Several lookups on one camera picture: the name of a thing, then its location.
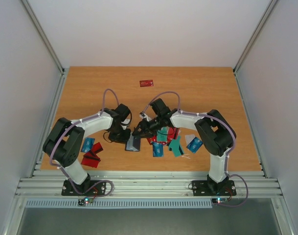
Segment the red card with white text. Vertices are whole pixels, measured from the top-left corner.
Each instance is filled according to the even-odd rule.
[[[153,86],[153,80],[142,80],[139,81],[140,87],[152,87]]]

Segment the small white paper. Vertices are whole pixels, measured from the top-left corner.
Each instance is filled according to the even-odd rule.
[[[184,138],[186,139],[186,146],[190,144],[191,141],[195,138],[195,135],[185,135]]]

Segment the metal corner post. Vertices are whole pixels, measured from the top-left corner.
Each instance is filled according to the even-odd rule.
[[[234,67],[233,71],[237,72],[242,63],[244,62],[244,60],[246,59],[248,53],[250,52],[252,46],[254,45],[256,39],[258,38],[258,36],[260,35],[262,29],[264,28],[267,20],[269,19],[271,13],[273,12],[273,10],[275,9],[277,3],[279,0],[270,0],[266,10],[263,13],[262,18],[260,19],[259,23],[257,24],[257,27],[255,28],[251,38],[249,39],[244,51],[242,52],[236,66]]]
[[[38,21],[36,15],[35,15],[35,13],[33,12],[33,10],[32,10],[32,8],[31,8],[31,5],[30,5],[29,1],[28,1],[28,0],[20,0],[20,1],[21,1],[21,3],[23,4],[23,6],[24,6],[26,12],[28,13],[28,15],[29,15],[31,21],[32,21],[33,24],[35,25],[35,27],[36,27],[36,29],[37,29],[37,31],[38,31],[38,33],[39,33],[41,39],[43,40],[43,42],[44,42],[46,48],[48,49],[48,51],[49,51],[49,53],[50,53],[52,59],[54,60],[56,66],[57,66],[57,68],[58,68],[58,70],[60,71],[61,74],[63,74],[63,72],[64,72],[64,68],[62,67],[62,64],[61,64],[59,58],[58,58],[57,55],[55,54],[55,51],[54,51],[54,49],[53,49],[53,47],[52,47],[50,41],[49,41],[48,38],[46,37],[46,34],[45,34],[44,30],[42,29],[42,27],[41,27],[41,25],[40,25],[40,23],[39,23],[39,21]]]

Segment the blue card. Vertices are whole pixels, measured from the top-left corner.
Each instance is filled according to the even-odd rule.
[[[188,145],[187,149],[189,149],[191,152],[196,153],[198,149],[202,146],[203,142],[199,140],[198,137],[195,137]]]
[[[92,146],[94,144],[94,138],[85,138],[84,144],[82,145],[81,152],[87,153],[92,149]]]
[[[153,146],[153,157],[163,157],[164,156],[163,144],[153,142],[152,146]]]

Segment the robotic arm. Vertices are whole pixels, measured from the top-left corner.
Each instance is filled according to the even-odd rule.
[[[126,128],[125,120],[130,113],[127,106],[120,104],[115,110],[105,108],[103,112],[83,119],[68,120],[63,117],[57,120],[43,145],[43,151],[57,162],[64,174],[74,182],[75,191],[84,194],[92,185],[89,174],[77,159],[83,138],[107,130],[109,140],[126,143],[131,130]],[[65,130],[70,127],[67,140],[61,140]]]
[[[229,179],[227,160],[234,144],[234,138],[236,138],[235,132],[223,116],[217,110],[211,110],[207,114],[188,113],[177,109],[171,111],[160,98],[150,105],[157,116],[149,119],[146,114],[141,113],[143,119],[132,135],[149,138],[165,126],[198,131],[205,148],[210,153],[207,186],[212,194],[217,194]]]

